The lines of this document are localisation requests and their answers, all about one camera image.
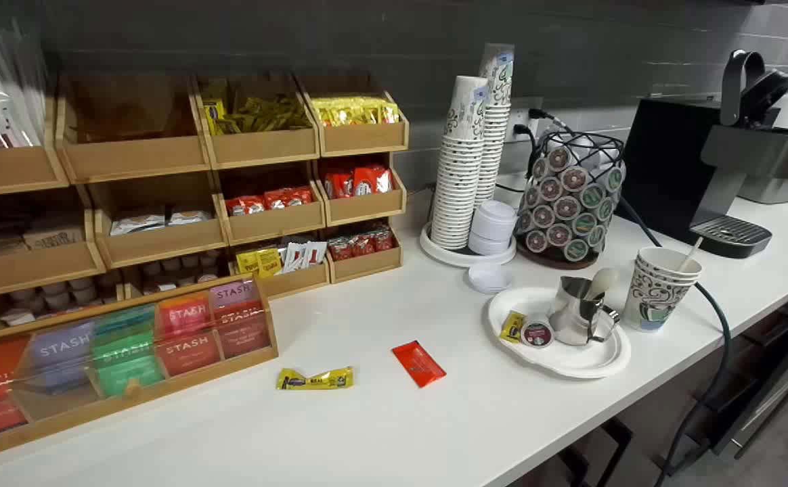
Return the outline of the tall stack of paper cups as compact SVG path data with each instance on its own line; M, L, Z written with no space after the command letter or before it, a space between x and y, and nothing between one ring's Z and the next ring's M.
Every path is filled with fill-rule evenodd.
M483 172L478 199L491 199L511 111L514 46L488 42L479 72L488 79L488 94L483 102Z

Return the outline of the yellow sweetener packet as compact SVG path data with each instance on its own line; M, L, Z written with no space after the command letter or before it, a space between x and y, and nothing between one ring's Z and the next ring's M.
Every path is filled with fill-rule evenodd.
M348 389L356 383L352 367L330 367L315 376L306 376L295 367L281 367L276 376L276 389Z

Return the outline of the silver milk jug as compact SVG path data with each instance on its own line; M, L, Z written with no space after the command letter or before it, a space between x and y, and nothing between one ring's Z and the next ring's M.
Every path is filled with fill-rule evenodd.
M605 343L617 326L617 310L608 295L608 284L563 276L551 310L556 337L566 347Z

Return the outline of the yellow packet on plate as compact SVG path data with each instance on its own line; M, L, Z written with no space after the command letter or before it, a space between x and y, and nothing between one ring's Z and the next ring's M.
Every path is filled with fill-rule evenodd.
M526 326L526 317L520 310L510 310L501 330L499 330L499 337L505 340L520 340L520 330Z

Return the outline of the wooden tea bag box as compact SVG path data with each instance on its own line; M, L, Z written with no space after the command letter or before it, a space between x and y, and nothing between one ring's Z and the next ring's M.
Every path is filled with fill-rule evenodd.
M252 278L0 332L0 452L276 355L269 297Z

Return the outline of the white paper plate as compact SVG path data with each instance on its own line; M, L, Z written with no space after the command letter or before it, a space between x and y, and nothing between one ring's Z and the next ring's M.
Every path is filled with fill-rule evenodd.
M551 287L511 287L488 301L486 330L510 356L563 378L597 382L621 374L632 363L635 347L621 326L605 343L586 347L568 347L556 337L545 347L532 347L501 334L510 313L545 318L552 309L556 291Z

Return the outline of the short stack of paper cups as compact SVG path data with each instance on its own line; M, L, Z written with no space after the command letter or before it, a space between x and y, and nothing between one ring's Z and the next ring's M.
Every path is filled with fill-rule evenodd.
M483 168L483 102L488 80L459 75L437 169L432 240L442 249L463 249L478 203Z

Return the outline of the red sauce packet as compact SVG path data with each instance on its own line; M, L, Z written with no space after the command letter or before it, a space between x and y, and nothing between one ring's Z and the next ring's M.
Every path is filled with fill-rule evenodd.
M402 343L392 355L417 386L428 386L447 376L447 371L426 352L419 340Z

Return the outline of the coffee pod on plate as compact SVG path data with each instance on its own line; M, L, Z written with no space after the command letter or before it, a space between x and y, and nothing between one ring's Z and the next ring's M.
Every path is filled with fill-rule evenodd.
M528 347L547 347L552 340L552 330L541 321L532 321L522 326L522 340Z

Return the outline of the wooden tiered condiment organizer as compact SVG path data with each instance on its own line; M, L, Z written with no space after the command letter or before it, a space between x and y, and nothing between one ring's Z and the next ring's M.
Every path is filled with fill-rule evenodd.
M392 217L409 119L369 79L66 72L0 111L0 297Z

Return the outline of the clear straw holder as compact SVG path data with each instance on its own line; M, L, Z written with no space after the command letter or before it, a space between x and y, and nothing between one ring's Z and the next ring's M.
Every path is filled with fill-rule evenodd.
M48 68L35 35L0 26L0 148L42 145Z

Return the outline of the round white cup tray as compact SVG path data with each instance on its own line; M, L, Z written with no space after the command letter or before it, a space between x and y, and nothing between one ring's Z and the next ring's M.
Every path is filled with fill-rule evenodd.
M449 267L507 264L518 253L514 240L505 251L499 251L499 253L475 253L475 251L461 251L461 249L442 249L440 242L432 240L428 230L432 230L428 225L419 230L419 238L417 238L419 240L419 249L432 259L437 259L442 264L449 264Z

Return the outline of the black Keurig coffee machine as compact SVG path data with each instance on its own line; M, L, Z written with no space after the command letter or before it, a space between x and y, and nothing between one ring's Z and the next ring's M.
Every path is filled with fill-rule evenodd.
M717 102L644 96L623 150L617 213L721 257L765 251L773 233L729 209L747 177L788 177L788 129L767 123L786 92L788 72L734 49Z

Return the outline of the stack of white cup lids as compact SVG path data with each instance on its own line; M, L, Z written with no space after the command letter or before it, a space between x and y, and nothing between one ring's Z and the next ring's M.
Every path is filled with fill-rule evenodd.
M518 210L501 199L483 199L472 217L468 249L478 253L501 253L510 246Z

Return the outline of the patterned paper coffee cup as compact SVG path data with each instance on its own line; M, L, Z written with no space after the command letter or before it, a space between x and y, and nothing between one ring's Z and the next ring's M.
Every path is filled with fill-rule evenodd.
M623 321L639 330L662 330L698 272L702 264L683 251L643 249L635 257Z

